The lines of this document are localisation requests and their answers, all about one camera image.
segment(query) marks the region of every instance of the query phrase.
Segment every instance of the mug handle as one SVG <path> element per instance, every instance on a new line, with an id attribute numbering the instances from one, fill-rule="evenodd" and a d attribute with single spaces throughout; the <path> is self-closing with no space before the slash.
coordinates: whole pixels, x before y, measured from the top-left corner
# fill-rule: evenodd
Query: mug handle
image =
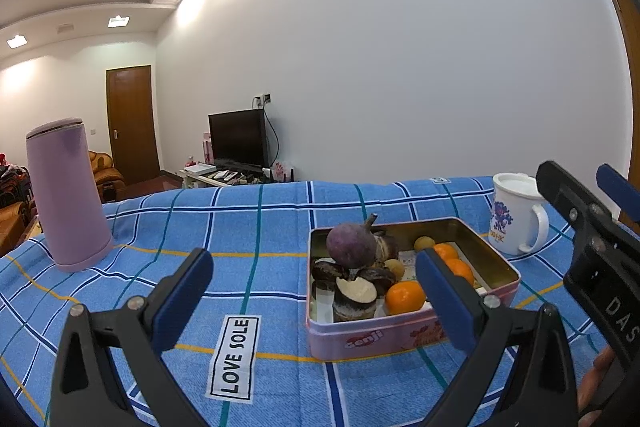
<path id="1" fill-rule="evenodd" d="M 522 253 L 532 253 L 540 250 L 542 245 L 546 241 L 546 237 L 549 235 L 549 216 L 546 215 L 546 210 L 541 204 L 534 204 L 531 207 L 538 217 L 538 237 L 532 247 L 527 245 L 520 245 L 518 250 Z"/>

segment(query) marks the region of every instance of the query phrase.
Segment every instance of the wall outlet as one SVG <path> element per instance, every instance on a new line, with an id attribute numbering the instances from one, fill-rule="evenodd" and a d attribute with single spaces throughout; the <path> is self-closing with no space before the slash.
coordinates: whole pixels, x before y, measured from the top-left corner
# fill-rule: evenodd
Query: wall outlet
<path id="1" fill-rule="evenodd" d="M 257 104 L 258 108 L 260 107 L 264 107 L 265 104 L 270 103 L 271 102 L 271 93 L 260 93 L 260 94 L 256 94 L 254 96 L 254 100 L 255 103 Z"/>

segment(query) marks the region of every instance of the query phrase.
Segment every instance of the floor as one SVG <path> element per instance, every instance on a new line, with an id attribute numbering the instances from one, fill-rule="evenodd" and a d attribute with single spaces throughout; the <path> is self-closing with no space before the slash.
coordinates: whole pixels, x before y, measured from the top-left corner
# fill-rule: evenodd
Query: floor
<path id="1" fill-rule="evenodd" d="M 139 198 L 156 192 L 164 192 L 165 190 L 174 190 L 174 188 L 182 187 L 182 182 L 174 180 L 169 176 L 158 176 L 146 182 L 134 183 L 128 185 L 122 194 L 121 200 L 130 200 L 131 198 Z"/>

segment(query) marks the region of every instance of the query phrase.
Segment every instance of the mug lid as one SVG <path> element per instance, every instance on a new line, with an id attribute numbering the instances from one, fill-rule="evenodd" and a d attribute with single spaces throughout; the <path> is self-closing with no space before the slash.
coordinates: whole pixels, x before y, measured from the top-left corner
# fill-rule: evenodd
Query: mug lid
<path id="1" fill-rule="evenodd" d="M 536 179 L 532 178 L 524 172 L 502 172 L 494 176 L 494 185 L 500 187 L 501 190 L 527 198 L 529 200 L 543 200 L 542 194 L 538 192 L 538 184 Z"/>

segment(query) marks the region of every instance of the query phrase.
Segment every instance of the recessed light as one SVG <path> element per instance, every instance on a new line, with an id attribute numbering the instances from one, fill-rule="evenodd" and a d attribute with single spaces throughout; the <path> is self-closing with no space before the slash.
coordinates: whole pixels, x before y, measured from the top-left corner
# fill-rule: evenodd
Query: recessed light
<path id="1" fill-rule="evenodd" d="M 24 38 L 24 35 L 16 35 L 13 39 L 9 39 L 7 42 L 11 49 L 19 48 L 27 43 L 27 39 Z"/>
<path id="2" fill-rule="evenodd" d="M 116 15 L 109 19 L 109 28 L 121 28 L 127 24 L 129 24 L 129 17 L 120 17 L 119 15 Z"/>

